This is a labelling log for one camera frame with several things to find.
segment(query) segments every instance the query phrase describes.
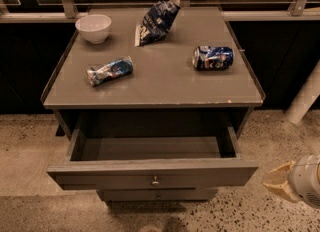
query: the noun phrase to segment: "speckled floor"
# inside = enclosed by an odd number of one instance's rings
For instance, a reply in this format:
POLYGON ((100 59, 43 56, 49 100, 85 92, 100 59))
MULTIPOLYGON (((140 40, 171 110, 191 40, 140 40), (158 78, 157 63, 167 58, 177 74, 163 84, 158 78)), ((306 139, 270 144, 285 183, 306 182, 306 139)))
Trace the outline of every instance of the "speckled floor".
POLYGON ((320 231, 320 211, 269 193, 263 176, 289 160, 320 153, 320 111, 298 125, 282 111, 254 111, 239 140, 259 169, 243 187, 219 188, 198 203, 101 202, 64 192, 46 174, 63 160, 65 137, 52 115, 0 115, 0 231, 320 231))

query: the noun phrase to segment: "drawer front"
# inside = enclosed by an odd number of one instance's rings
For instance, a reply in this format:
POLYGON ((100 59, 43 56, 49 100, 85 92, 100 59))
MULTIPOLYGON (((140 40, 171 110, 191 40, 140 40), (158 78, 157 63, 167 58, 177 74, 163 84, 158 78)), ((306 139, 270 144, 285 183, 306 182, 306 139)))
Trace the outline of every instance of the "drawer front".
POLYGON ((63 189, 169 189, 242 186, 257 169, 255 162, 231 160, 163 161, 162 165, 140 161, 134 167, 75 165, 49 167, 48 173, 63 189))

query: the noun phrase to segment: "open drawer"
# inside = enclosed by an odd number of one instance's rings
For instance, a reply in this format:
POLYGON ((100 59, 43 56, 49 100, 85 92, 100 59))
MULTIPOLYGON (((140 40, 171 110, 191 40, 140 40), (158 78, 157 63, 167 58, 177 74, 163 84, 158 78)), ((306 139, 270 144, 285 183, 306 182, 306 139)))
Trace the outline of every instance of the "open drawer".
POLYGON ((258 167, 241 159, 234 129, 220 112, 209 114, 219 119, 212 135, 201 126, 204 133, 193 130, 203 122, 194 112, 141 112, 138 118, 126 111, 81 113, 65 162, 48 174, 64 190, 94 189, 107 201, 207 200, 215 187, 244 185, 258 167), (178 120, 191 126, 171 135, 168 124, 180 128, 178 120), (167 124, 162 133, 161 123, 167 124))

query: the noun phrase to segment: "black wall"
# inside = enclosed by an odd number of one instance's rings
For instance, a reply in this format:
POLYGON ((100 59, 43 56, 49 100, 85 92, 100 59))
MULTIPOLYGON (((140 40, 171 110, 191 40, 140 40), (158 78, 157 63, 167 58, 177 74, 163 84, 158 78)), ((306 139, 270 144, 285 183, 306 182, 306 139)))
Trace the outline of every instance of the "black wall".
POLYGON ((0 24, 0 114, 46 113, 40 101, 73 23, 0 24))
MULTIPOLYGON (((266 93, 264 109, 287 109, 320 59, 320 22, 233 22, 266 93)), ((311 108, 319 108, 320 99, 311 108)))

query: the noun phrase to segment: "snack bag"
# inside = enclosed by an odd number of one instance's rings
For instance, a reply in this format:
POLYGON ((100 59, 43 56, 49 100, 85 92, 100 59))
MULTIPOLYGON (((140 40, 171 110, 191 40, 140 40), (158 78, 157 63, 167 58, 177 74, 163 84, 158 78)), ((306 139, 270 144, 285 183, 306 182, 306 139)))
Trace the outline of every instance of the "snack bag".
POLYGON ((154 4, 136 28, 135 46, 159 41, 169 33, 180 7, 170 1, 154 4))

